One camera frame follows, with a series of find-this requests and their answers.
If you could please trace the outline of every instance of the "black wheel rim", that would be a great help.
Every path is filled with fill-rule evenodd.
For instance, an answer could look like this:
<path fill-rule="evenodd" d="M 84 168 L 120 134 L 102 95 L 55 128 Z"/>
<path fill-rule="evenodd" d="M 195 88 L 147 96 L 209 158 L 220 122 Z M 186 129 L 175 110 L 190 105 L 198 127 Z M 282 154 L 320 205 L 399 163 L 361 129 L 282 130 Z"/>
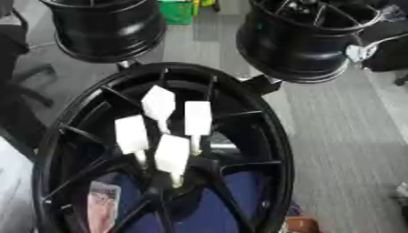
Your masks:
<path fill-rule="evenodd" d="M 183 132 L 179 123 L 183 109 L 179 103 L 207 99 L 215 117 L 213 132 L 226 136 L 240 155 L 231 157 L 215 152 L 210 149 L 211 137 L 206 138 L 202 143 L 203 155 L 190 157 L 185 185 L 178 189 L 170 187 L 168 177 L 155 169 L 153 151 L 147 152 L 145 171 L 132 156 L 120 155 L 112 138 L 112 127 L 102 125 L 110 126 L 115 117 L 139 114 L 138 101 L 153 85 L 178 93 L 181 111 L 176 111 L 169 120 L 174 134 Z M 146 120 L 149 140 L 156 145 L 158 130 L 151 120 Z M 169 212 L 179 206 L 178 201 L 199 198 L 197 194 L 203 188 L 222 201 L 235 218 L 239 232 L 277 232 L 291 201 L 292 154 L 279 119 L 239 81 L 204 66 L 151 64 L 132 67 L 105 79 L 66 109 L 49 130 L 39 155 L 33 188 L 40 232 L 74 232 L 70 225 L 86 232 L 84 211 L 78 207 L 86 206 L 87 190 L 83 192 L 79 187 L 84 184 L 87 187 L 90 180 L 113 171 L 126 174 L 137 183 L 141 196 L 110 232 L 126 232 L 129 222 L 151 212 L 157 214 L 162 232 L 177 232 Z M 249 218 L 224 182 L 224 176 L 245 171 L 265 177 L 258 205 Z"/>

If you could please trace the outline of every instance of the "gray carpet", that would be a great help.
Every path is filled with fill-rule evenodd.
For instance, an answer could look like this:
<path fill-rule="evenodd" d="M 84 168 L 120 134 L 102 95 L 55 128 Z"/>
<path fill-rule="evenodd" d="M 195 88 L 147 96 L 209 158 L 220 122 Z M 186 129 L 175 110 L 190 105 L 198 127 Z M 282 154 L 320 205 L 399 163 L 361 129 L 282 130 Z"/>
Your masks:
<path fill-rule="evenodd" d="M 221 3 L 223 10 L 218 15 L 206 9 L 193 25 L 171 26 L 165 41 L 141 61 L 198 63 L 236 77 L 253 76 L 256 70 L 239 56 L 234 43 L 248 5 L 235 0 Z M 50 16 L 41 17 L 30 34 L 32 44 L 53 40 Z M 55 46 L 37 49 L 21 59 L 17 69 L 39 62 L 52 63 L 58 73 L 57 80 L 38 76 L 27 84 L 56 101 L 52 109 L 32 103 L 47 124 L 74 96 L 115 70 L 111 65 L 76 61 Z M 391 86 L 392 80 L 382 84 Z M 323 232 L 407 231 L 398 205 L 390 199 L 394 186 L 408 180 L 403 120 L 395 120 L 386 95 L 377 87 L 371 77 L 351 67 L 328 84 L 287 84 L 279 93 L 265 97 L 291 136 L 297 173 L 295 200 L 319 220 Z M 399 95 L 408 97 L 406 89 L 399 88 Z"/>

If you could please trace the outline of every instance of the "white cube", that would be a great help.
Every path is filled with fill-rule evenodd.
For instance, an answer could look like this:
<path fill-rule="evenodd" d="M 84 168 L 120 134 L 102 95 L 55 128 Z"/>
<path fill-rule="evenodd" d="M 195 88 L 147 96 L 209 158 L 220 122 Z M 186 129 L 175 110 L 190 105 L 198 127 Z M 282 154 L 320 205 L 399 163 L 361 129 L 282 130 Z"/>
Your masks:
<path fill-rule="evenodd" d="M 148 132 L 143 116 L 129 116 L 115 121 L 117 143 L 124 154 L 148 149 Z"/>
<path fill-rule="evenodd" d="M 190 136 L 209 135 L 212 114 L 209 101 L 187 101 L 185 103 L 185 133 Z"/>
<path fill-rule="evenodd" d="M 159 170 L 182 176 L 189 161 L 189 140 L 184 137 L 163 135 L 155 154 Z"/>
<path fill-rule="evenodd" d="M 145 115 L 157 120 L 167 120 L 176 109 L 176 95 L 160 86 L 153 86 L 142 99 Z"/>

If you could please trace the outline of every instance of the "rim lip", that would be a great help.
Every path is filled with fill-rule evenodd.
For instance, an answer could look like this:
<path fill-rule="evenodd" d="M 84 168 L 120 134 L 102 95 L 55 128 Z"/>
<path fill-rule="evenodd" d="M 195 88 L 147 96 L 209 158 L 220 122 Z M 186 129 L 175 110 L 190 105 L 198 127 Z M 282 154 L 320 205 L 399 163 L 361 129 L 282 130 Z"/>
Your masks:
<path fill-rule="evenodd" d="M 122 0 L 121 2 L 116 2 L 116 3 L 108 3 L 108 4 L 102 4 L 102 5 L 67 5 L 67 4 L 61 4 L 57 2 L 53 2 L 52 0 L 39 0 L 45 5 L 51 6 L 51 7 L 59 7 L 59 8 L 67 8 L 67 9 L 89 9 L 89 10 L 98 10 L 101 8 L 108 8 L 108 7 L 117 7 L 120 5 L 127 5 L 127 4 L 132 4 L 133 2 L 136 5 L 143 4 L 144 2 L 147 2 L 149 0 Z"/>
<path fill-rule="evenodd" d="M 278 117 L 260 96 L 256 96 L 255 94 L 251 93 L 243 84 L 240 83 L 240 81 L 222 71 L 205 66 L 184 63 L 156 63 L 143 66 L 132 66 L 129 69 L 116 73 L 105 78 L 103 81 L 96 83 L 77 97 L 49 128 L 40 145 L 38 155 L 42 156 L 35 162 L 32 176 L 33 202 L 37 215 L 39 232 L 62 233 L 57 224 L 52 222 L 53 214 L 46 209 L 42 199 L 43 193 L 46 191 L 46 189 L 48 189 L 46 182 L 49 179 L 49 168 L 55 156 L 54 152 L 60 136 L 57 132 L 58 126 L 61 123 L 68 123 L 72 121 L 77 116 L 77 113 L 83 109 L 88 102 L 92 101 L 92 95 L 95 95 L 101 86 L 111 83 L 117 84 L 122 80 L 129 79 L 130 76 L 137 76 L 137 72 L 140 72 L 138 70 L 141 70 L 141 67 L 146 69 L 155 67 L 160 69 L 164 67 L 169 67 L 170 69 L 171 67 L 176 69 L 192 69 L 198 70 L 201 73 L 216 74 L 221 78 L 226 77 L 226 79 L 230 79 L 228 82 L 237 84 L 235 87 L 242 91 L 243 95 L 247 96 L 249 102 L 254 103 L 255 106 L 258 106 L 265 111 L 265 116 L 267 116 L 266 123 L 269 126 L 271 135 L 274 136 L 273 139 L 276 142 L 276 149 L 279 151 L 280 160 L 282 162 L 281 174 L 285 178 L 280 180 L 281 183 L 280 188 L 278 189 L 279 191 L 277 192 L 278 198 L 276 200 L 276 206 L 275 208 L 270 209 L 270 213 L 267 214 L 266 219 L 262 222 L 262 224 L 260 224 L 259 232 L 271 233 L 279 231 L 285 219 L 286 212 L 291 204 L 294 183 L 294 165 L 291 145 Z"/>
<path fill-rule="evenodd" d="M 61 39 L 59 38 L 58 32 L 55 33 L 54 38 L 56 40 L 56 45 L 61 49 L 62 52 L 64 52 L 66 55 L 71 56 L 74 59 L 78 59 L 81 61 L 85 61 L 88 63 L 117 63 L 117 62 L 122 62 L 126 61 L 138 56 L 142 56 L 145 53 L 155 49 L 160 45 L 160 43 L 163 42 L 163 38 L 166 34 L 167 31 L 167 25 L 165 22 L 165 19 L 162 15 L 160 17 L 160 26 L 161 29 L 158 33 L 158 35 L 152 40 L 152 43 L 147 44 L 144 43 L 145 41 L 141 41 L 139 45 L 134 46 L 133 48 L 126 48 L 124 49 L 124 53 L 118 55 L 118 56 L 88 56 L 88 55 L 83 55 L 80 53 L 75 52 L 74 50 L 68 49 L 62 42 Z"/>
<path fill-rule="evenodd" d="M 286 82 L 294 83 L 294 84 L 320 84 L 320 83 L 325 83 L 332 81 L 333 79 L 336 79 L 337 77 L 341 76 L 349 67 L 350 60 L 348 58 L 344 59 L 344 62 L 342 63 L 341 66 L 339 66 L 336 70 L 333 70 L 331 72 L 328 72 L 327 74 L 324 75 L 317 75 L 313 76 L 312 74 L 310 76 L 302 76 L 299 73 L 295 72 L 284 72 L 282 70 L 274 70 L 269 68 L 269 66 L 266 63 L 257 61 L 253 57 L 249 56 L 246 52 L 246 49 L 244 49 L 244 46 L 242 44 L 241 38 L 243 37 L 242 34 L 243 29 L 241 28 L 236 36 L 236 44 L 237 44 L 237 49 L 240 52 L 240 55 L 252 66 L 257 68 L 258 70 L 261 71 L 262 74 L 265 74 L 266 76 L 270 76 L 273 78 L 277 78 L 279 80 L 283 80 Z"/>
<path fill-rule="evenodd" d="M 318 31 L 318 32 L 323 32 L 323 33 L 352 33 L 352 32 L 358 32 L 360 30 L 363 30 L 364 28 L 374 25 L 375 23 L 377 23 L 380 18 L 381 18 L 381 11 L 376 10 L 374 8 L 371 7 L 372 11 L 376 13 L 375 17 L 370 20 L 369 22 L 362 24 L 362 25 L 355 25 L 355 26 L 349 26 L 349 27 L 345 27 L 345 28 L 328 28 L 328 27 L 317 27 L 315 25 L 305 25 L 303 23 L 300 22 L 296 22 L 296 21 L 292 21 L 290 19 L 288 19 L 287 17 L 281 17 L 279 15 L 275 15 L 273 14 L 271 11 L 268 11 L 265 9 L 265 7 L 263 5 L 261 5 L 259 2 L 259 0 L 250 0 L 250 4 L 252 5 L 252 7 L 256 6 L 256 10 L 259 10 L 261 12 L 263 12 L 263 14 L 266 14 L 272 18 L 275 18 L 277 20 L 281 20 L 287 24 L 290 25 L 295 25 L 301 28 L 306 28 L 306 29 L 310 29 L 312 31 Z"/>

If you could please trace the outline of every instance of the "green box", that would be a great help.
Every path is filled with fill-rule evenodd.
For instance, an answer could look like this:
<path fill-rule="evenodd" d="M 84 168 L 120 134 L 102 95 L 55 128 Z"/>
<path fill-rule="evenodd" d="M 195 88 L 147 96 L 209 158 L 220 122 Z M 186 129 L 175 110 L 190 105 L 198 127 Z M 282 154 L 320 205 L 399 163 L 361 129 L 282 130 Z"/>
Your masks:
<path fill-rule="evenodd" d="M 192 19 L 191 2 L 158 2 L 169 25 L 189 25 Z"/>

